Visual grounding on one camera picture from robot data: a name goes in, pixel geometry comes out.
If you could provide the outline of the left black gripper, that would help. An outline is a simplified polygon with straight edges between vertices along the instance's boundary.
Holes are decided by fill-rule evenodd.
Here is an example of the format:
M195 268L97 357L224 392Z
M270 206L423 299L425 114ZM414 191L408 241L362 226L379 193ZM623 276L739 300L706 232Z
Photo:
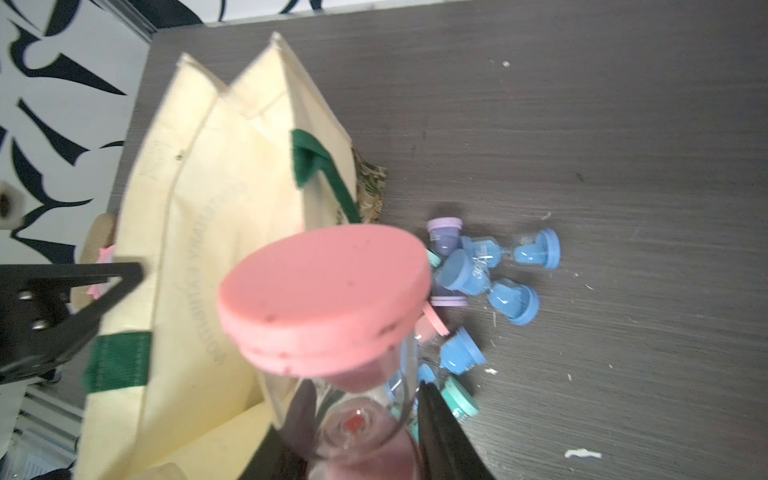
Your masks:
M102 317L143 281L137 262L12 264L1 267L1 382L44 376L70 361ZM72 290L112 282L99 299L70 311Z

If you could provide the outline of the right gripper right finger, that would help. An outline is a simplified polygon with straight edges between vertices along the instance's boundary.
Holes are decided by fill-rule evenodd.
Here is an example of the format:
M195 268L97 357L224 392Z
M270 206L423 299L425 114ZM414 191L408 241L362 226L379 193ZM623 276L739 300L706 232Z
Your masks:
M494 479L432 383L419 385L417 418L425 479Z

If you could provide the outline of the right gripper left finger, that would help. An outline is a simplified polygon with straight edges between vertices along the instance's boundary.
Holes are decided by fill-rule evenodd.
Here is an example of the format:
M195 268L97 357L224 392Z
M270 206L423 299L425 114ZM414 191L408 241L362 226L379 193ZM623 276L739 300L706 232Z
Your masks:
M240 480L305 479L315 439L316 389L302 380L283 426L270 427Z

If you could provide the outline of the cream canvas tote bag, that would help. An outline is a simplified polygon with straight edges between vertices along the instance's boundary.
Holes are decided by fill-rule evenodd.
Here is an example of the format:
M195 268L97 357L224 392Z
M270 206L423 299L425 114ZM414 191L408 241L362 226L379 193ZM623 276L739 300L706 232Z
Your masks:
M87 370L78 479L235 479L270 427L260 373L216 306L249 254L346 220L322 173L298 184L292 133L330 153L365 222L352 141L279 34L231 84L183 54L136 156L113 258L140 285L102 319Z

